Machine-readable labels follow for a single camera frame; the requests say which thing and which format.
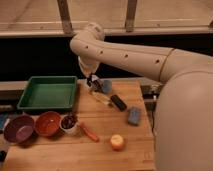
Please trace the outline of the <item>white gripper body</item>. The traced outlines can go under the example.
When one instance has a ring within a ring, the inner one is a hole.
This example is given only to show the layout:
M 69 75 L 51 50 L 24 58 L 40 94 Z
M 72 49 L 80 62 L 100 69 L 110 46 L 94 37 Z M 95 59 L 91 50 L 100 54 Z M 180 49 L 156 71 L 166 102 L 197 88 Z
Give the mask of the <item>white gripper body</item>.
M 97 69 L 100 65 L 100 63 L 98 61 L 86 59 L 86 58 L 83 58 L 83 57 L 79 57 L 78 62 L 79 62 L 79 66 L 80 66 L 81 71 L 83 69 L 89 70 L 91 72 L 91 74 L 94 74 L 97 71 Z

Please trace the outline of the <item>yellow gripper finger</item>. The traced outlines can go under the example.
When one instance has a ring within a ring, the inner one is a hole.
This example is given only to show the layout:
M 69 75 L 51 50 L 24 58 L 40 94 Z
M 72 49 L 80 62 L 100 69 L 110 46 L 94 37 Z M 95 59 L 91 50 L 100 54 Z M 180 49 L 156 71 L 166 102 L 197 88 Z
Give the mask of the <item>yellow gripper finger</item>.
M 82 70 L 82 73 L 85 75 L 86 78 L 89 78 L 91 75 L 91 72 L 89 70 Z

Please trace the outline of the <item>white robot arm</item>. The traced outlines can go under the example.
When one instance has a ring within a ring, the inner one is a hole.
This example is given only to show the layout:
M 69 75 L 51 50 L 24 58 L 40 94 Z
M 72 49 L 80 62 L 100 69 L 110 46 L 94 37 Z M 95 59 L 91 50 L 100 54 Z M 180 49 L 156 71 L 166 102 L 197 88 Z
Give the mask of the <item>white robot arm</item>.
M 84 74 L 105 63 L 164 84 L 155 113 L 156 171 L 213 171 L 213 57 L 104 37 L 91 23 L 72 38 Z

